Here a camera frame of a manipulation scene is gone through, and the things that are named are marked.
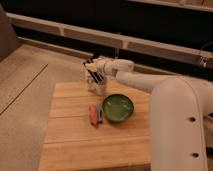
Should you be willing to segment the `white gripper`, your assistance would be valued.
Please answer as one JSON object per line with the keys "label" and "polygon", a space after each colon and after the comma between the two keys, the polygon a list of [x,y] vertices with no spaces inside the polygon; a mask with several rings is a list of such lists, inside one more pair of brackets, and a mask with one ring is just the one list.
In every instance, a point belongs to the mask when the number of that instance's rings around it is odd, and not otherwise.
{"label": "white gripper", "polygon": [[107,70],[108,62],[109,62],[109,59],[107,58],[90,59],[85,64],[85,68],[92,72],[98,72],[104,75],[108,75],[109,74],[109,71]]}

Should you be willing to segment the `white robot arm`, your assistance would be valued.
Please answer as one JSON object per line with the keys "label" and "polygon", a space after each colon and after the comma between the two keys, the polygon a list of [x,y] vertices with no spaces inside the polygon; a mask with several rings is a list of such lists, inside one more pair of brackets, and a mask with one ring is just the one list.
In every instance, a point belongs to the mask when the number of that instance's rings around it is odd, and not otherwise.
{"label": "white robot arm", "polygon": [[119,83],[150,94],[151,171],[210,171],[205,124],[213,114],[213,82],[181,75],[144,74],[125,59],[99,57],[84,63],[101,83]]}

